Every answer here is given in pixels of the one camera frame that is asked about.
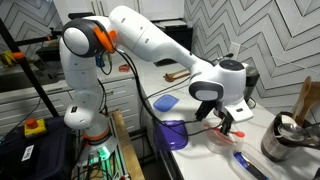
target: brown object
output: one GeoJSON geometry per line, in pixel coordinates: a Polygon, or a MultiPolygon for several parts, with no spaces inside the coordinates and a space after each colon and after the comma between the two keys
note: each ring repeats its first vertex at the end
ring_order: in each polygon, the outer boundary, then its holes
{"type": "Polygon", "coordinates": [[[299,98],[293,107],[292,119],[302,126],[310,108],[320,100],[320,82],[311,82],[308,76],[301,88],[299,98]]]}
{"type": "Polygon", "coordinates": [[[170,73],[170,74],[166,73],[163,77],[167,82],[173,82],[173,81],[175,81],[177,79],[180,79],[180,78],[183,78],[183,77],[186,77],[186,76],[190,75],[190,73],[186,73],[186,74],[183,74],[181,76],[174,77],[175,75],[180,74],[180,73],[185,72],[185,71],[188,71],[188,69],[182,69],[180,71],[173,72],[173,73],[170,73]]]}
{"type": "Polygon", "coordinates": [[[131,179],[144,180],[136,152],[133,149],[121,112],[119,110],[114,111],[112,116],[118,132],[120,147],[131,179]]]}

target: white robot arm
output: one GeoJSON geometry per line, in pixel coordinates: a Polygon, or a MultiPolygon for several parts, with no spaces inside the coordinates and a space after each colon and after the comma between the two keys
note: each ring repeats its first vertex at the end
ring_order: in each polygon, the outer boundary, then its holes
{"type": "Polygon", "coordinates": [[[125,6],[115,8],[109,18],[92,16],[70,21],[63,28],[62,39],[60,53],[65,78],[76,90],[65,122],[71,128],[85,129],[89,138],[100,137],[107,128],[107,125],[101,125],[103,117],[98,113],[102,92],[93,58],[104,49],[114,52],[114,43],[125,46],[145,61],[173,59],[185,66],[191,73],[190,95],[204,102],[204,106],[214,102],[216,108],[231,115],[235,122],[253,116],[243,100],[246,72],[241,63],[225,60],[214,66],[184,49],[149,20],[125,6]]]}

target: black box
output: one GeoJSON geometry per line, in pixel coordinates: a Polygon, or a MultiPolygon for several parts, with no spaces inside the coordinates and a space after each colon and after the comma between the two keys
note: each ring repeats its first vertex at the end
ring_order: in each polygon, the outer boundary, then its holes
{"type": "Polygon", "coordinates": [[[63,117],[45,121],[48,132],[35,139],[27,140],[23,127],[6,136],[0,146],[0,179],[71,178],[75,152],[71,130],[65,125],[63,117]],[[22,161],[20,155],[25,154],[25,149],[30,146],[34,146],[30,161],[22,161]]]}

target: orange ring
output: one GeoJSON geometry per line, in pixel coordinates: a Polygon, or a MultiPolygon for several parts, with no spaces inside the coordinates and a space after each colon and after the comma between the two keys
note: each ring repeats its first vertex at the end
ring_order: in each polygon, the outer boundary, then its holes
{"type": "Polygon", "coordinates": [[[106,134],[108,134],[109,130],[110,130],[110,127],[105,132],[103,132],[102,134],[100,134],[98,136],[88,136],[86,133],[83,133],[82,136],[85,139],[94,141],[94,140],[98,140],[98,139],[104,137],[106,134]]]}
{"type": "Polygon", "coordinates": [[[103,47],[108,52],[113,53],[115,51],[115,47],[114,47],[114,44],[113,44],[111,38],[109,37],[108,33],[102,32],[98,26],[95,26],[93,28],[93,31],[96,34],[99,41],[101,42],[101,44],[103,45],[103,47]]]}

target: floor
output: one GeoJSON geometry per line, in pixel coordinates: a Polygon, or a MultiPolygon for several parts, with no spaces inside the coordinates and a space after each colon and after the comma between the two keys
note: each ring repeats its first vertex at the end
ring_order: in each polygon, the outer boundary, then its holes
{"type": "Polygon", "coordinates": [[[167,180],[170,179],[161,161],[154,162],[142,167],[146,180],[167,180]]]}

